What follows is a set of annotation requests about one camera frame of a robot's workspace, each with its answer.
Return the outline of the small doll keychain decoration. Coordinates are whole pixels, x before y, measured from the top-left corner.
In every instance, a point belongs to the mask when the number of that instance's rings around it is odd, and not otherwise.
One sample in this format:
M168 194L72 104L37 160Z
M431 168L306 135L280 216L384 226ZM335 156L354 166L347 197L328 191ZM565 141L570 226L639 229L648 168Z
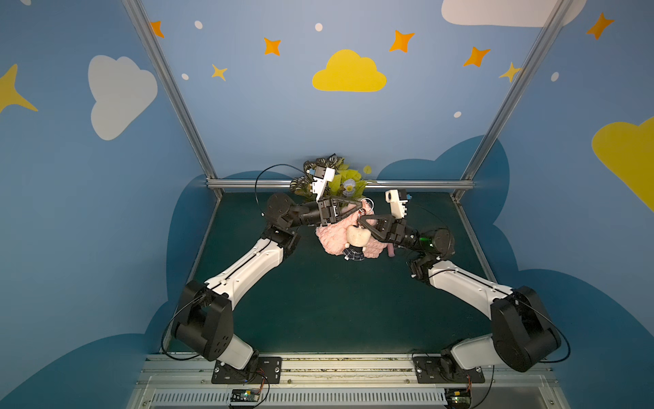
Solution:
M360 262L365 259L364 251L370 241L371 234L360 226L352 225L346 230L347 244L343 250L347 261Z

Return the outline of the pink puffy bag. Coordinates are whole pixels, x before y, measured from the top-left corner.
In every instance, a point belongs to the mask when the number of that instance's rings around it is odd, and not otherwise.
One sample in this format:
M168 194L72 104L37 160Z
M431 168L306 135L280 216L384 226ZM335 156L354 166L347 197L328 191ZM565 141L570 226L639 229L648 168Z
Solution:
M371 232L359 225L361 216L374 214L371 201L361 199L362 207L338 223L316 228L316 235L324 250L332 256L350 258L347 253L354 252L356 257L378 258L388 244L376 240Z

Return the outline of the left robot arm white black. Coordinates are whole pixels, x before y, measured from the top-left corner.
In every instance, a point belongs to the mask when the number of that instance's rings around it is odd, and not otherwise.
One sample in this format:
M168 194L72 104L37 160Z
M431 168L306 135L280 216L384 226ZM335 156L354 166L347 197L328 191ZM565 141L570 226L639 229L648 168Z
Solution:
M272 195L262 213L266 228L255 245L213 278L186 284L168 324L170 337L206 361L253 372L257 352L234 333L233 310L238 302L294 252L299 241L295 228L340 223L362 208L359 200L328 197L296 204L287 194Z

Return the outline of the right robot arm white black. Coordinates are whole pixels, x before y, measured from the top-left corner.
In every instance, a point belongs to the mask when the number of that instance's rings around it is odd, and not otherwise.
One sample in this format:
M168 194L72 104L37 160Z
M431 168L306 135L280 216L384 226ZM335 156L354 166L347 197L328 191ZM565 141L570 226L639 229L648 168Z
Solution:
M362 216L359 226L381 243L415 252L417 258L410 261L414 279L455 296L490 320L489 334L441 351L439 366L446 378L499 364L525 373L569 344L533 289L502 286L451 262L455 240L448 228L421 233L392 215Z

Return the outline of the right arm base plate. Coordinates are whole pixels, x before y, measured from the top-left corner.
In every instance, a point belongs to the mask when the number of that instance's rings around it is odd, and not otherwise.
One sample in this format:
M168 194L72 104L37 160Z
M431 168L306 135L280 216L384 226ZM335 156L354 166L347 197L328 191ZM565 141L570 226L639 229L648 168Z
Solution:
M485 383L485 375L481 370L461 369L448 357L414 355L411 360L418 383Z

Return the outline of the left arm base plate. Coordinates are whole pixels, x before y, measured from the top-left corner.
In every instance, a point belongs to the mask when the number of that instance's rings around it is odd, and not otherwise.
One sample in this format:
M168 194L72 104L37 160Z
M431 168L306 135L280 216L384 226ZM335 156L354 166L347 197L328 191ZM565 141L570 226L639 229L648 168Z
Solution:
M255 356L244 369L237 369L216 361L212 384L255 384L266 380L267 384L279 384L283 360L280 356Z

